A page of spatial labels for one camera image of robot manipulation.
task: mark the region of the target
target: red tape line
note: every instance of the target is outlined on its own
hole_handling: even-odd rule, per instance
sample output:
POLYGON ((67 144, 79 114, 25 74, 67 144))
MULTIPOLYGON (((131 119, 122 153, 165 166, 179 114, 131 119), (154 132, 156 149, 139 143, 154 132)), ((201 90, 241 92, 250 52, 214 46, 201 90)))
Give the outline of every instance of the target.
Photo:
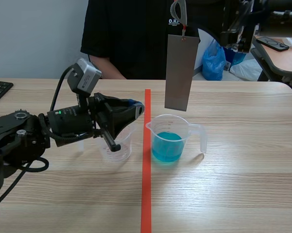
POLYGON ((145 90, 144 139, 141 181, 141 233, 151 233, 151 90, 145 90))

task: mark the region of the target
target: cup handle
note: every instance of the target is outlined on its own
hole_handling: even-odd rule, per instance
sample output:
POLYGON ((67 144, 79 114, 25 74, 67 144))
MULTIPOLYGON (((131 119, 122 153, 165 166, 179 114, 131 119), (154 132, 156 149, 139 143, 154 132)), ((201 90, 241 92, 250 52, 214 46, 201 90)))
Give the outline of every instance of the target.
POLYGON ((193 134, 200 135, 200 151, 206 153, 207 150, 207 134, 203 125, 189 124, 189 130, 193 134))

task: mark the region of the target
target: blue liquid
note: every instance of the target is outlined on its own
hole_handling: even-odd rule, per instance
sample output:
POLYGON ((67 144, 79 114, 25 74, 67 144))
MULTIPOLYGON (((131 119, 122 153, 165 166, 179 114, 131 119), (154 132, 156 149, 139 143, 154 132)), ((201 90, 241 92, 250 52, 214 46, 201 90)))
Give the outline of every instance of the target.
MULTIPOLYGON (((158 136, 167 139, 167 140, 181 140, 182 138, 170 132, 161 132, 158 136)), ((169 142, 162 140, 158 137, 154 137, 152 142, 152 154, 158 159, 163 162, 174 162, 178 160, 181 156, 181 153, 184 149, 184 142, 169 142)))

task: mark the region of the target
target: person's arm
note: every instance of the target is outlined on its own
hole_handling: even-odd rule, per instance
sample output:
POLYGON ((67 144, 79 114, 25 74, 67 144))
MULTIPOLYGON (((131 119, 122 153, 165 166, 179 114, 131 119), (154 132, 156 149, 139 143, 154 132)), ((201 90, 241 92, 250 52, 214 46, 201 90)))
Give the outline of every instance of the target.
POLYGON ((90 55, 91 62, 102 72, 103 79, 126 79, 110 62, 109 58, 90 55))
POLYGON ((110 29, 105 0, 89 0, 84 22, 81 52, 103 73, 104 79, 126 79, 109 61, 110 29))

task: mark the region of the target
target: black cable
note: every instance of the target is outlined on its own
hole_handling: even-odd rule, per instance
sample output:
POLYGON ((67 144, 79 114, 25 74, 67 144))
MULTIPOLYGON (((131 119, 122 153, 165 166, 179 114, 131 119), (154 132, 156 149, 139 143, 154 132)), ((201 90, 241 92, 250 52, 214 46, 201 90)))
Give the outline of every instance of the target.
POLYGON ((64 73, 62 74, 62 76, 60 77, 59 81, 58 81, 58 85, 57 85, 57 88, 55 90, 55 93, 54 93, 54 97, 53 97, 53 100, 52 100, 52 104, 51 104, 51 108, 50 108, 50 111, 54 111, 54 108, 55 108, 55 104, 56 104, 56 100, 57 100, 57 97, 58 97, 58 93, 59 93, 59 90, 62 86, 62 83, 65 79, 65 76, 68 74, 68 72, 73 68, 73 66, 69 66, 65 71, 64 73))
POLYGON ((48 127, 47 127, 47 124, 45 123, 45 120, 44 120, 44 114, 43 113, 40 113, 38 115, 38 118, 39 118, 39 122, 40 122, 40 125, 42 127, 42 130, 50 137, 50 138, 53 138, 54 140, 62 140, 62 141, 75 141, 75 140, 79 140, 79 139, 87 139, 88 138, 88 134, 84 134, 82 136, 75 136, 75 137, 61 137, 61 136, 58 136, 54 133, 52 133, 48 127))
POLYGON ((17 178, 13 181, 13 183, 10 185, 10 187, 8 187, 8 189, 1 195, 0 197, 0 203, 3 201, 3 199, 12 191, 12 189, 15 187, 15 185, 17 185, 17 183, 20 181, 20 179, 24 176, 24 174, 26 173, 26 169, 28 169, 31 163, 28 163, 27 166, 25 167, 25 169, 17 176, 17 178))
POLYGON ((38 158, 38 159, 36 159, 36 161, 43 162, 44 163, 44 166, 43 167, 38 167, 38 168, 26 168, 24 166, 18 166, 17 168, 19 170, 22 170, 22 171, 35 172, 35 173, 45 171, 45 170, 47 170, 49 168, 50 163, 49 163, 49 161, 47 159, 45 159, 45 158, 38 158))

